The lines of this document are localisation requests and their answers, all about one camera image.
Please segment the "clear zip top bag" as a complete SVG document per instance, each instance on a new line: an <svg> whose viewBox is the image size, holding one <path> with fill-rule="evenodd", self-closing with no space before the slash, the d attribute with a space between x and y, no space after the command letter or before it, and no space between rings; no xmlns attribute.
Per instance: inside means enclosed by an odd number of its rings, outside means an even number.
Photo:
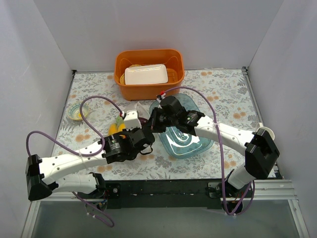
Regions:
<svg viewBox="0 0 317 238"><path fill-rule="evenodd" d="M140 102L127 106L123 112L128 115L128 120L124 119L124 124L126 126L125 130L127 131L142 127L138 117L146 119L149 119L150 117L148 111L140 104Z"/></svg>

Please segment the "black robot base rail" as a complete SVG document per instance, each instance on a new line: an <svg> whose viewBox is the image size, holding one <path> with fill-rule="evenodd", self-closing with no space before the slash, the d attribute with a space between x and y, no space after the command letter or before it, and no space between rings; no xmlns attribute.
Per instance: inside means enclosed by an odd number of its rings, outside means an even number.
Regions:
<svg viewBox="0 0 317 238"><path fill-rule="evenodd" d="M107 209L191 208L222 209L220 179L106 180L84 199L107 201Z"/></svg>

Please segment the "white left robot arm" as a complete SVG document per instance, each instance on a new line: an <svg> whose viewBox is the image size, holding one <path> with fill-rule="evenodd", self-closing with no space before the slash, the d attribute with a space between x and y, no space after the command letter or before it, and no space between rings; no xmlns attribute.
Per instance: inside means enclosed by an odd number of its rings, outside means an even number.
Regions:
<svg viewBox="0 0 317 238"><path fill-rule="evenodd" d="M41 200L56 192L81 192L101 198L106 184L100 174L80 176L78 171L115 162L134 160L143 150L151 147L154 135L135 128L104 137L70 154L40 158L28 155L25 174L30 201Z"/></svg>

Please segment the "purple eggplant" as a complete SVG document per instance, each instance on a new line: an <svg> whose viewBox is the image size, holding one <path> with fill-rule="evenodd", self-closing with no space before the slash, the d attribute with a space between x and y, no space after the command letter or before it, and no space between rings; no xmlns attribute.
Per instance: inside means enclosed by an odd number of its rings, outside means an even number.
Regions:
<svg viewBox="0 0 317 238"><path fill-rule="evenodd" d="M148 122L148 119L146 119L146 118L138 117L138 119L139 119L141 125L144 125Z"/></svg>

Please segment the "yellow lemon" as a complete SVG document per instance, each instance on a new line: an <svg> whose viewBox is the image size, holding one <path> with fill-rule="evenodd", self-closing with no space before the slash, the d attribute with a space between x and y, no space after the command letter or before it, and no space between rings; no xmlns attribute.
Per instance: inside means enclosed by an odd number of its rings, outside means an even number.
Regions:
<svg viewBox="0 0 317 238"><path fill-rule="evenodd" d="M122 123L121 125L118 126L117 131L118 131L118 132L121 132L121 131L123 131L125 128L126 128L125 124Z"/></svg>

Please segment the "green custard apple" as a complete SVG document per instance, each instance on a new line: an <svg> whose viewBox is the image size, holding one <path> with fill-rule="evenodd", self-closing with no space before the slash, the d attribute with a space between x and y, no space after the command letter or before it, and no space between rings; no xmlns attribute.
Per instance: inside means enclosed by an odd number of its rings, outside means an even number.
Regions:
<svg viewBox="0 0 317 238"><path fill-rule="evenodd" d="M117 126L120 126L121 124L124 123L124 119L121 117L121 116L118 116L116 119L115 119L115 123Z"/></svg>

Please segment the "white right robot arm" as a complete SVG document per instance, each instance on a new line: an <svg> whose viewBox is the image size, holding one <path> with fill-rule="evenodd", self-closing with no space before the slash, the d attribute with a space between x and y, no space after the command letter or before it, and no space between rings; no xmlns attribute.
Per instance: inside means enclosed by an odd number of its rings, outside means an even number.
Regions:
<svg viewBox="0 0 317 238"><path fill-rule="evenodd" d="M230 197L237 196L255 179L267 179L280 155L268 128L260 126L256 131L248 131L216 123L202 112L186 110L174 96L164 98L150 113L147 126L152 132L163 133L167 127L176 127L182 133L230 147L245 157L244 164L225 179L224 191Z"/></svg>

